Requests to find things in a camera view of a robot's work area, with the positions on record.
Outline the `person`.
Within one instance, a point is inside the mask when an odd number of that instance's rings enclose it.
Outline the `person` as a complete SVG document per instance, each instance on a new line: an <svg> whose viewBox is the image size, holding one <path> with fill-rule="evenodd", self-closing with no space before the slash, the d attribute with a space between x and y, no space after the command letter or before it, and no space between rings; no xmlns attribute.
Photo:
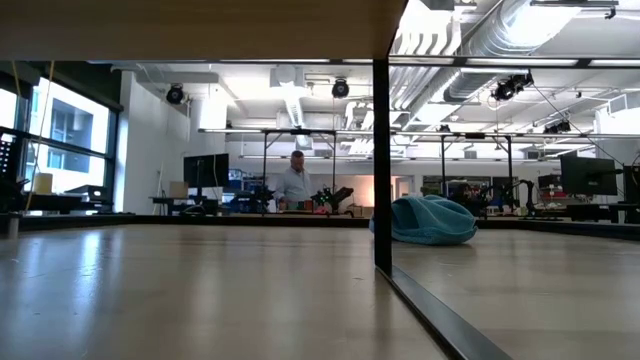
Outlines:
<svg viewBox="0 0 640 360"><path fill-rule="evenodd" d="M303 152L295 150L291 153L290 165L280 175L274 193L279 210L284 211L290 204L298 204L311 199L312 182L304 163Z"/></svg>

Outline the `black computer monitor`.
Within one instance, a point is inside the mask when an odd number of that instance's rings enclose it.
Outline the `black computer monitor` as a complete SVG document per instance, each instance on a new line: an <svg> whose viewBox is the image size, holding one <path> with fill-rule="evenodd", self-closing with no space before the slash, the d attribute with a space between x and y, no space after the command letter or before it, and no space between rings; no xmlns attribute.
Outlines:
<svg viewBox="0 0 640 360"><path fill-rule="evenodd" d="M640 166L625 165L623 167L624 201L640 204Z"/></svg>
<svg viewBox="0 0 640 360"><path fill-rule="evenodd" d="M561 182L565 193L616 196L617 168L613 160L563 156Z"/></svg>
<svg viewBox="0 0 640 360"><path fill-rule="evenodd" d="M229 155L227 153L190 156L183 159L183 181L196 195L203 197L204 188L229 185Z"/></svg>

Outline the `blue terry cloth towel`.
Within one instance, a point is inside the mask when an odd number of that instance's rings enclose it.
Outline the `blue terry cloth towel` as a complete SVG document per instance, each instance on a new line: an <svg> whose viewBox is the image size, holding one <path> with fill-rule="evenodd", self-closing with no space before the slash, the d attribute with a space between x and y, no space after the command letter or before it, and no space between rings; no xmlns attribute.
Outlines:
<svg viewBox="0 0 640 360"><path fill-rule="evenodd" d="M391 203L392 237L427 246L461 245L478 227L464 206L437 195L405 196Z"/></svg>

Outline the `dark background desk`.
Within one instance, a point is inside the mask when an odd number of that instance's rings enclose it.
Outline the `dark background desk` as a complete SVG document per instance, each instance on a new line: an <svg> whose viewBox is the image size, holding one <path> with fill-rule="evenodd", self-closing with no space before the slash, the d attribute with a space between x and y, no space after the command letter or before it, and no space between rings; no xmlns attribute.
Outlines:
<svg viewBox="0 0 640 360"><path fill-rule="evenodd" d="M27 211L56 212L69 215L74 211L110 212L112 205L111 201L90 199L88 196L25 194L21 208Z"/></svg>
<svg viewBox="0 0 640 360"><path fill-rule="evenodd" d="M151 201L153 205L160 206L158 210L160 216L221 216L226 210L218 200L208 198L151 197Z"/></svg>

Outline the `black ceiling mounted device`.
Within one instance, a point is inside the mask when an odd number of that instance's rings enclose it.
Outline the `black ceiling mounted device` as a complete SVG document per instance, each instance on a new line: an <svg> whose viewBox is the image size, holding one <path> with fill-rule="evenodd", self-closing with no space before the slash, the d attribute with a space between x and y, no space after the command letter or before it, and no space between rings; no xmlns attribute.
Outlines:
<svg viewBox="0 0 640 360"><path fill-rule="evenodd" d="M496 88L491 92L491 97L498 102L508 101L533 83L534 79L530 72L511 75L497 82Z"/></svg>

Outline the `large glass window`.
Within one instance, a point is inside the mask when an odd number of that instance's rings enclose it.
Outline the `large glass window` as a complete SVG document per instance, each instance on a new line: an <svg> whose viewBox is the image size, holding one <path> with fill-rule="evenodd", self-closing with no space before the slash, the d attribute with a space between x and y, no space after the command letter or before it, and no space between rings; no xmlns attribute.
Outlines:
<svg viewBox="0 0 640 360"><path fill-rule="evenodd" d="M112 202L114 135L111 109L51 80L0 74L0 212L21 208L38 172L53 175L51 195Z"/></svg>

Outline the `black background rig frame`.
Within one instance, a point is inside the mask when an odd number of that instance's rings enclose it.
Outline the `black background rig frame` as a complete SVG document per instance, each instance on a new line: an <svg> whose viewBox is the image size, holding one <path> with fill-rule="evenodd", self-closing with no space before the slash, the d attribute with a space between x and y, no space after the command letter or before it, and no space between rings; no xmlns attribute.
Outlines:
<svg viewBox="0 0 640 360"><path fill-rule="evenodd" d="M446 146L446 138L454 137L454 140L451 140L450 143ZM512 138L511 136L503 136L507 142L507 147L505 148L497 139L501 136L498 133L483 133L483 132L453 132L449 135L445 135L444 133L440 136L440 159L441 159L441 192L443 195L448 194L448 185L446 181L446 167L445 167L445 153L446 150L453 145L460 137L466 140L482 140L482 139L491 139L493 140L499 148L504 150L508 155L508 178L510 182L513 182L513 159L512 159Z"/></svg>
<svg viewBox="0 0 640 360"><path fill-rule="evenodd" d="M321 139L325 139L327 136L331 136L333 138L333 142L329 143L330 148L332 150L335 149L336 145L337 145L337 132L335 130L327 130L327 129L305 129L305 128L301 128L301 127L296 127L296 128L290 128L290 129L266 129L266 130L262 130L261 133L263 134L263 154L262 154L262 175L263 175L263 185L262 187L267 190L268 187L266 186L266 168L267 168L267 157L269 155L269 149L272 147L272 145L277 142L283 135L287 134L290 136L294 136L294 137L298 137L298 136L302 136L302 137L313 137L313 136L317 136ZM286 157L285 159L288 161L288 166L286 167L286 169L289 167L290 165L290 156L291 153L295 150L299 150L301 152L304 153L303 150L300 149L294 149L292 150ZM308 169L306 168L306 155L304 153L304 157L305 157L305 163L304 163L304 167L306 169L306 171L309 173ZM280 212L280 213L284 213L284 212L288 212L288 211L303 211L303 212L313 212L314 211L314 205L313 205L313 201L312 199L307 200L305 202L300 202L298 204L290 204L289 207L284 210L281 211L278 209L278 204L277 201L274 197L274 193L275 193L275 189L276 189L276 184L275 184L275 188L273 189L273 198L274 198L274 202L275 202L275 209Z"/></svg>

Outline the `black metal rig frame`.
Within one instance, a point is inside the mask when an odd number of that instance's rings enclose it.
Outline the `black metal rig frame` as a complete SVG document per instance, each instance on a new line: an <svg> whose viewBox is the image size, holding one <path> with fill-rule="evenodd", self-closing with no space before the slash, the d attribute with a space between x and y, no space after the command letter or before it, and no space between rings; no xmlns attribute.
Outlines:
<svg viewBox="0 0 640 360"><path fill-rule="evenodd" d="M384 218L379 224L385 228L382 237L391 237L390 191L391 156L389 117L383 112L389 108L389 60L358 59L356 65L370 67L373 71L374 113L382 116L374 124L373 137L378 142L374 148L374 210ZM75 228L93 228L120 225L205 225L242 227L305 227L305 228L366 228L367 218L349 218L339 215L259 215L240 214L234 216L156 216L156 215L91 215L91 216L22 216L18 213L0 213L0 235L15 235L19 231L52 231ZM478 220L481 229L531 230L550 233L613 238L640 241L640 225L596 224L561 220L522 220L518 217L490 218Z"/></svg>

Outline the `silver ventilation duct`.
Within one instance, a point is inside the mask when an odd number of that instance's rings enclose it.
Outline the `silver ventilation duct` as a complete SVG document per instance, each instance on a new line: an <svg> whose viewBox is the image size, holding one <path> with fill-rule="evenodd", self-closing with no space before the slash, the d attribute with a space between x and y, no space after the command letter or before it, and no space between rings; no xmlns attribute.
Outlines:
<svg viewBox="0 0 640 360"><path fill-rule="evenodd" d="M586 0L498 0L486 19L464 37L459 10L434 9L431 0L409 0L392 46L394 55L527 56L555 37L584 7ZM426 91L445 102L474 96L494 73L456 69L394 69L391 99L407 108Z"/></svg>

